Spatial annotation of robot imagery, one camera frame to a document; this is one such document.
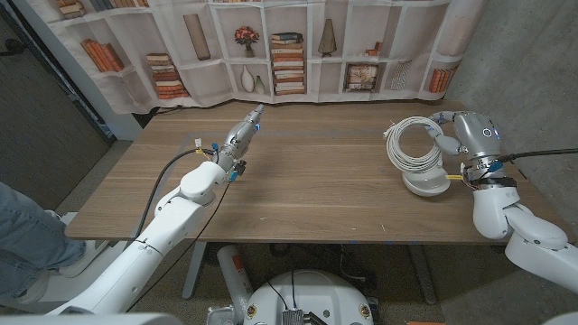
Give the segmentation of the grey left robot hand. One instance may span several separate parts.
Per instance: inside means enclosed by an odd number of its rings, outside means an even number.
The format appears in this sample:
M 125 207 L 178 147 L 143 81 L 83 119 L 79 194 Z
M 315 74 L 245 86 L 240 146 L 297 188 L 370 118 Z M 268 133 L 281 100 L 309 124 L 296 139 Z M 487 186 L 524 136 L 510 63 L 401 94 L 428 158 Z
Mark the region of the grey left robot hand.
M 263 104 L 258 105 L 229 131 L 223 145 L 212 159 L 225 172 L 228 172 L 247 152 L 253 136 L 260 129 L 264 108 Z

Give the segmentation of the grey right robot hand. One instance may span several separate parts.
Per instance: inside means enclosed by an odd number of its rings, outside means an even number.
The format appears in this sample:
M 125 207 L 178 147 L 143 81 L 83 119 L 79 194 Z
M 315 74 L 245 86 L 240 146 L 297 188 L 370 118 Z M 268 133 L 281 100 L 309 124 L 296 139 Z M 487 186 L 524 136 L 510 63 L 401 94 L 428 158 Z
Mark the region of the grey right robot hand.
M 500 154 L 497 127 L 491 119 L 473 111 L 441 111 L 429 116 L 437 125 L 453 123 L 456 138 L 430 130 L 437 146 L 450 155 L 465 153 L 469 160 Z

